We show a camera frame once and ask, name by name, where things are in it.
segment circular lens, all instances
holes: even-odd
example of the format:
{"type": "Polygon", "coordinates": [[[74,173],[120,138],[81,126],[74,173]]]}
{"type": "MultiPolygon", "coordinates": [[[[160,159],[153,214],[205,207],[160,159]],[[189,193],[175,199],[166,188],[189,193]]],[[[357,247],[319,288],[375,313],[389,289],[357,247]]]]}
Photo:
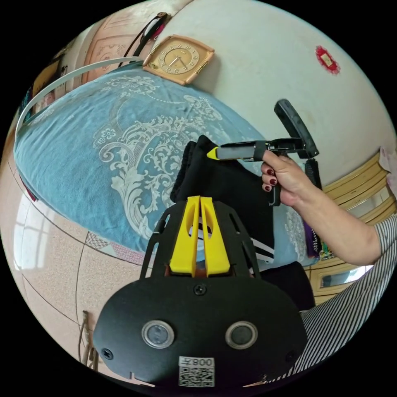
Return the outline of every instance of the circular lens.
{"type": "Polygon", "coordinates": [[[225,338],[226,343],[233,349],[247,349],[256,342],[258,330],[248,321],[238,321],[227,329],[225,338]]]}
{"type": "Polygon", "coordinates": [[[165,349],[174,342],[174,331],[164,321],[153,320],[146,323],[142,328],[142,338],[155,349],[165,349]]]}

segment woman's hand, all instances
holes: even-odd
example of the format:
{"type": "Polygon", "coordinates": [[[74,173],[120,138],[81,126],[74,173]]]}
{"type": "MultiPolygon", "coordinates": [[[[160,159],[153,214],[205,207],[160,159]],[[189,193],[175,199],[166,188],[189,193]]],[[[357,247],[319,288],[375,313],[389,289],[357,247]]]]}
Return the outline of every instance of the woman's hand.
{"type": "Polygon", "coordinates": [[[267,150],[263,161],[263,189],[270,191],[279,183],[281,202],[293,207],[338,258],[356,266],[378,260],[381,249],[375,227],[340,208],[292,159],[267,150]]]}
{"type": "Polygon", "coordinates": [[[280,199],[284,205],[297,205],[315,188],[303,170],[289,157],[277,156],[266,150],[263,161],[262,188],[271,191],[278,183],[281,186],[280,199]]]}

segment label sticker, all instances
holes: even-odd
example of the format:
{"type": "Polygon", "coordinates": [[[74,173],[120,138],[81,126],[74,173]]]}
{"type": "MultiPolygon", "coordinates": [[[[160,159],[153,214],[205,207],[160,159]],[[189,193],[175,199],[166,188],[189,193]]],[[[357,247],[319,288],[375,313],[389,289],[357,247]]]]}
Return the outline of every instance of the label sticker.
{"type": "Polygon", "coordinates": [[[331,54],[322,46],[316,47],[316,57],[319,63],[331,74],[338,74],[340,72],[340,66],[338,62],[332,58],[331,54]]]}
{"type": "Polygon", "coordinates": [[[215,360],[203,357],[179,357],[179,386],[214,387],[215,360]]]}

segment blue bedspread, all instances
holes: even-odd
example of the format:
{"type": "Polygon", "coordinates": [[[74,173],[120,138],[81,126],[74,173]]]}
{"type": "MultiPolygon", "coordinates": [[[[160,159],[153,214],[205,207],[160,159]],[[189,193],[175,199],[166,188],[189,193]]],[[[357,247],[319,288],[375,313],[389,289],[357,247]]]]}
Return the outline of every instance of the blue bedspread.
{"type": "MultiPolygon", "coordinates": [[[[211,95],[142,70],[141,63],[91,81],[33,116],[16,136],[14,155],[26,186],[50,208],[94,233],[145,251],[190,141],[263,139],[211,95]]],[[[260,164],[244,166],[259,172],[260,164]]],[[[277,267],[306,257],[302,221],[275,208],[277,267]]],[[[199,251],[198,260],[204,258],[199,251]]]]}

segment purple cloth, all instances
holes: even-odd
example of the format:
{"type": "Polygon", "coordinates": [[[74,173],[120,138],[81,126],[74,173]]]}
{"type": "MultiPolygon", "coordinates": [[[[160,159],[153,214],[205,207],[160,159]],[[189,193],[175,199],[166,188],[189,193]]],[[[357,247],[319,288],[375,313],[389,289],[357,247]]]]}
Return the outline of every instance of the purple cloth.
{"type": "Polygon", "coordinates": [[[319,253],[314,249],[313,229],[305,221],[303,221],[303,225],[305,228],[307,256],[309,258],[318,258],[319,253]]]}

